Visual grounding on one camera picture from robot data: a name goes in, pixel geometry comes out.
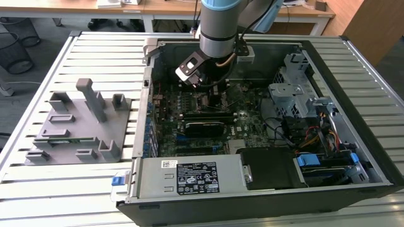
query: table leg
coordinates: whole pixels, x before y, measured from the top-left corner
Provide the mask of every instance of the table leg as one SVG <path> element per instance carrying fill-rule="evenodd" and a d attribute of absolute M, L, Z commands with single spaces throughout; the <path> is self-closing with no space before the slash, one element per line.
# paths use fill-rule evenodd
<path fill-rule="evenodd" d="M 9 84 L 2 80 L 0 78 L 0 93 L 5 96 L 13 96 L 14 95 L 14 89 L 9 86 Z"/>
<path fill-rule="evenodd" d="M 310 35 L 322 35 L 329 24 L 330 17 L 319 18 L 318 23 L 315 24 L 314 30 Z"/>
<path fill-rule="evenodd" d="M 59 27 L 62 26 L 62 18 L 53 18 L 55 25 Z"/>
<path fill-rule="evenodd" d="M 146 32 L 155 32 L 154 30 L 154 16 L 153 15 L 143 15 L 143 23 L 145 23 L 145 30 Z"/>

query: wire mesh trash bin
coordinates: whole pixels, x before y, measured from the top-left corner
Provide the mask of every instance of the wire mesh trash bin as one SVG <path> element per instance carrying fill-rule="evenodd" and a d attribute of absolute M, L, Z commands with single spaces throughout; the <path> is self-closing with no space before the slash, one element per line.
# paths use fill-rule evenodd
<path fill-rule="evenodd" d="M 34 66 L 17 33 L 0 33 L 0 66 L 11 74 L 27 72 Z"/>
<path fill-rule="evenodd" d="M 30 18 L 2 17 L 0 24 L 3 24 L 9 32 L 19 35 L 25 47 L 31 47 L 41 43 L 37 28 Z"/>

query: barcode sticker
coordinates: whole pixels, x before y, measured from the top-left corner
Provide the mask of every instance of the barcode sticker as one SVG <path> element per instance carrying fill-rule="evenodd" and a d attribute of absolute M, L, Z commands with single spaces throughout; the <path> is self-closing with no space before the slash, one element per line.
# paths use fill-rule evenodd
<path fill-rule="evenodd" d="M 177 168 L 178 167 L 178 160 L 167 160 L 162 161 L 162 168 Z"/>

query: aluminum slotted table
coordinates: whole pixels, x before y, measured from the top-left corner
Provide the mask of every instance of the aluminum slotted table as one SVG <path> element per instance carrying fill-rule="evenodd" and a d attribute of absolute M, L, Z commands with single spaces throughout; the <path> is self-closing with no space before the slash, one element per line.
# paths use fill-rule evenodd
<path fill-rule="evenodd" d="M 137 226 L 111 201 L 111 177 L 131 168 L 141 99 L 139 84 L 149 67 L 143 44 L 149 37 L 191 38 L 186 34 L 83 32 L 71 36 L 0 154 L 0 226 Z M 350 41 L 339 37 L 250 35 L 255 39 L 306 38 L 313 41 L 337 79 L 404 172 L 404 102 Z M 123 93 L 133 99 L 123 161 L 114 164 L 25 166 L 39 134 L 53 92 L 82 98 L 75 83 L 91 78 L 105 98 Z M 319 77 L 315 77 L 327 95 Z M 403 226 L 404 196 L 398 192 L 357 203 L 338 212 L 238 220 L 193 226 Z"/>

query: power supply label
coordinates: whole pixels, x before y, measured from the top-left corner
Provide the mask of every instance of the power supply label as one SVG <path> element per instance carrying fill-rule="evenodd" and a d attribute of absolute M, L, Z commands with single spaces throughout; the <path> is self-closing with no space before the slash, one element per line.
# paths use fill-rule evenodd
<path fill-rule="evenodd" d="M 217 192 L 221 192 L 217 162 L 178 164 L 179 195 Z"/>

